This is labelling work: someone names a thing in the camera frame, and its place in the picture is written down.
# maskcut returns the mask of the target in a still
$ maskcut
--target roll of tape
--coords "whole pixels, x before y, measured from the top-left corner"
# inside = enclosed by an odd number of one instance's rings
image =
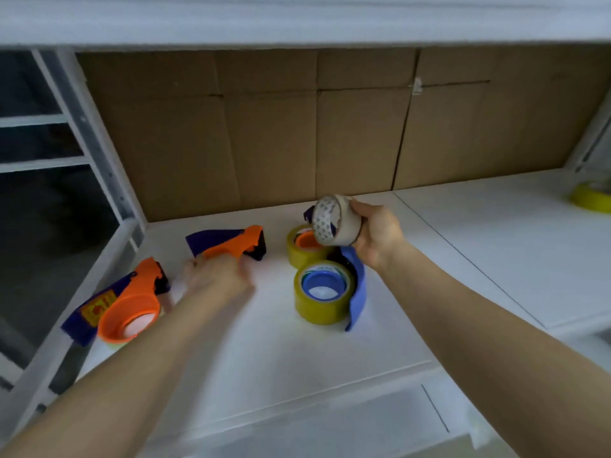
[[[591,211],[611,213],[611,186],[603,183],[580,183],[571,194],[573,204]]]
[[[286,237],[288,262],[296,269],[301,269],[312,262],[325,260],[332,248],[321,246],[314,237],[309,224],[292,229]]]
[[[355,280],[342,265],[329,260],[300,269],[293,282],[295,309],[317,325],[331,325],[348,316]]]
[[[334,212],[339,210],[339,221],[332,228]],[[350,207],[350,199],[332,194],[319,199],[312,214],[312,228],[316,240],[324,246],[350,246],[361,231],[362,217]]]

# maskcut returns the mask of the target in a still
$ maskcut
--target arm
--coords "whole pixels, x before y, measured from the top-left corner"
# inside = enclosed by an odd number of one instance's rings
[[[447,373],[522,457],[608,457],[611,376],[450,277],[403,238],[382,206],[355,249],[393,293]]]
[[[172,312],[72,386],[0,456],[135,456],[176,387],[195,337],[225,304],[250,289],[238,261],[228,255],[198,258],[187,275],[186,296]]]

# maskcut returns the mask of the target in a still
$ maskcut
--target yellow sticker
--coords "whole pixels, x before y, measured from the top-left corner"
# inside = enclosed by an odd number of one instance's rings
[[[115,300],[117,300],[117,296],[114,291],[112,289],[106,291],[96,297],[95,300],[91,300],[83,305],[81,307],[81,315],[91,326],[96,328],[103,313],[115,302]]]

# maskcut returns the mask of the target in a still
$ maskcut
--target forearm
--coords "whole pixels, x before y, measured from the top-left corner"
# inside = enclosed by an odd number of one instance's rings
[[[611,377],[602,369],[407,243],[378,272],[449,375],[521,456],[608,454]]]
[[[72,386],[2,457],[134,456],[163,412],[195,338],[227,299],[214,286],[197,301],[184,299]]]

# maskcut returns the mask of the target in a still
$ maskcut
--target blue ring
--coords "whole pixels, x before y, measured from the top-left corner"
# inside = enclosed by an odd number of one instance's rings
[[[348,285],[340,273],[333,273],[327,270],[316,270],[304,275],[301,280],[301,288],[309,298],[319,302],[329,302],[343,295]],[[330,299],[318,299],[310,293],[310,290],[313,288],[329,288],[337,292],[337,295]]]

